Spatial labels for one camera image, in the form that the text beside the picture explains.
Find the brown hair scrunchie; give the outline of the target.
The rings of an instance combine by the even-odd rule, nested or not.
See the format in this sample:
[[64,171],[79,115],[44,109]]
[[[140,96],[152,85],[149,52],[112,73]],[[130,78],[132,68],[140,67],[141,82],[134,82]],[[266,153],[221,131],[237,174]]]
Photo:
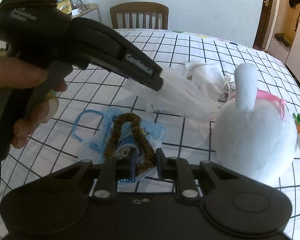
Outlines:
[[157,165],[155,152],[142,132],[141,118],[135,113],[124,113],[113,121],[104,157],[126,157],[132,148],[136,148],[138,158],[143,158],[136,161],[136,177]]

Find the clear white plastic bag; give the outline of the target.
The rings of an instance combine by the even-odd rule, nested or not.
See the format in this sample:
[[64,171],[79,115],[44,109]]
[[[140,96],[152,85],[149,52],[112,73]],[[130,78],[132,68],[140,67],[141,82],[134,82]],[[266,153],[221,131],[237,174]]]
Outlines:
[[163,85],[158,91],[132,79],[125,80],[123,88],[144,101],[145,110],[150,113],[176,114],[203,123],[217,118],[220,104],[209,98],[180,71],[164,68],[161,77]]

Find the yellow alarm clock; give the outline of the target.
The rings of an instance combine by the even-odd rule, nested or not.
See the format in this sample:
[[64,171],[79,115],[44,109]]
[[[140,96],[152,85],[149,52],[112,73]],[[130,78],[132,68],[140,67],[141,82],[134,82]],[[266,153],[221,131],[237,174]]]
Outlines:
[[57,2],[57,9],[66,15],[72,13],[72,4],[70,0],[62,0]]

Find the wooden side cabinet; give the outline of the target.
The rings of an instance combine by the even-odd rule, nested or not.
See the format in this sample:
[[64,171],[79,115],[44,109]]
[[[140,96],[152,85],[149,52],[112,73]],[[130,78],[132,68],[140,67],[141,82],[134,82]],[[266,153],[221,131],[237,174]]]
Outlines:
[[71,14],[71,17],[72,18],[83,17],[83,16],[88,15],[89,13],[95,11],[96,14],[97,14],[96,21],[98,21],[98,22],[101,23],[102,20],[101,20],[101,16],[100,16],[100,11],[99,11],[98,4],[96,4],[96,3],[88,3],[86,6],[88,7],[88,9],[86,9],[86,10],[77,9],[77,12],[79,12],[79,14],[77,14],[77,15]]

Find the wooden chair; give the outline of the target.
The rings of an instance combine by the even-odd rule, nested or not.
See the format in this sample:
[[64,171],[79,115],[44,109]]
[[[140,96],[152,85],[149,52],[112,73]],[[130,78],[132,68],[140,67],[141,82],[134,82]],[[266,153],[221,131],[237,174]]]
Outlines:
[[169,9],[155,2],[126,2],[110,8],[113,29],[168,29]]

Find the checkered tablecloth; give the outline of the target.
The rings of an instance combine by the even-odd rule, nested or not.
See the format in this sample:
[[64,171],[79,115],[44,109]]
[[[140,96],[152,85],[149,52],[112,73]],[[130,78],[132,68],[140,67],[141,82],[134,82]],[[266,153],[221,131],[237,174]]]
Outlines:
[[189,33],[110,30],[152,90],[100,65],[70,91],[35,157],[38,180],[0,200],[7,239],[286,239],[297,204],[300,88],[285,64]]

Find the white bunny plush toy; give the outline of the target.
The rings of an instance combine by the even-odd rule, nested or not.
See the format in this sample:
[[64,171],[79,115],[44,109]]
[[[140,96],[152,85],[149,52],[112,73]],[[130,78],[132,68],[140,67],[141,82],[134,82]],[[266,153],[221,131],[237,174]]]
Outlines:
[[258,89],[257,67],[239,64],[235,92],[215,121],[216,155],[225,168],[270,185],[300,152],[297,116],[286,100]]

